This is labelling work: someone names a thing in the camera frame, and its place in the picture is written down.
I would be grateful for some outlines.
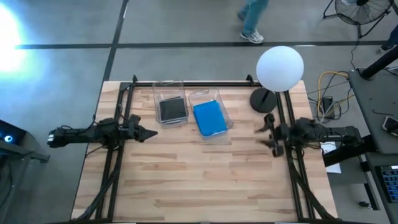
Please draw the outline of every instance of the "sneaker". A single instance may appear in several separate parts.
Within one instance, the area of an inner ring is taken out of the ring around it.
[[[261,44],[264,41],[264,38],[257,32],[257,30],[255,30],[251,35],[246,35],[241,32],[241,37],[254,44]]]
[[[392,46],[387,46],[387,45],[383,44],[380,48],[378,48],[376,50],[376,53],[377,54],[381,54],[381,53],[387,52],[387,51],[391,50],[393,47],[394,47],[393,45]]]

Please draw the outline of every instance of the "lamp base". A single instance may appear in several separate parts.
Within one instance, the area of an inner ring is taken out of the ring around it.
[[[251,94],[250,106],[258,113],[269,113],[276,107],[276,96],[265,88],[259,88]]]

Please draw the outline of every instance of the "person's leg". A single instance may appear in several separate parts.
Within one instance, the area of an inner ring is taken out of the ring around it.
[[[398,25],[391,31],[390,38],[381,46],[383,50],[389,50],[398,44]]]
[[[260,44],[264,38],[257,33],[256,26],[259,22],[261,13],[267,7],[268,0],[247,0],[246,17],[241,37],[250,40],[255,44]]]
[[[241,8],[241,10],[239,10],[239,12],[238,12],[238,18],[241,20],[241,21],[244,21],[244,18],[246,18],[246,14],[248,13],[248,10],[249,10],[249,1],[250,0],[247,0],[246,1],[246,4]]]

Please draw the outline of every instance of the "electronic device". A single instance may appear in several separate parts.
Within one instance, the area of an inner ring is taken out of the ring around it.
[[[185,111],[185,100],[181,97],[170,98],[159,102],[160,119],[163,122],[179,121],[187,118]]]
[[[398,137],[398,120],[391,118],[390,116],[386,116],[381,128],[393,136]]]
[[[39,152],[40,144],[31,133],[0,120],[0,151],[2,154],[27,155],[42,162],[49,160],[49,155]]]
[[[384,184],[384,193],[390,203],[398,203],[398,165],[375,167],[377,176]]]
[[[220,104],[216,100],[193,106],[193,115],[200,134],[215,136],[228,130]]]
[[[26,131],[23,129],[0,120],[0,141],[18,146],[23,140],[25,133]]]
[[[325,118],[328,118],[328,119],[335,118],[335,109],[333,107],[333,97],[323,97],[322,98],[322,108],[325,113],[327,111],[329,111],[329,113],[327,113]]]

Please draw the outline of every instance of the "electric fan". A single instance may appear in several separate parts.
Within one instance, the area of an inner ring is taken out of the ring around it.
[[[325,15],[326,10],[335,1],[336,14]],[[358,28],[358,38],[368,35],[373,28],[388,15],[389,9],[394,0],[331,0],[323,12],[323,18],[338,16],[342,21],[356,25]],[[377,22],[362,35],[361,25],[370,22]]]

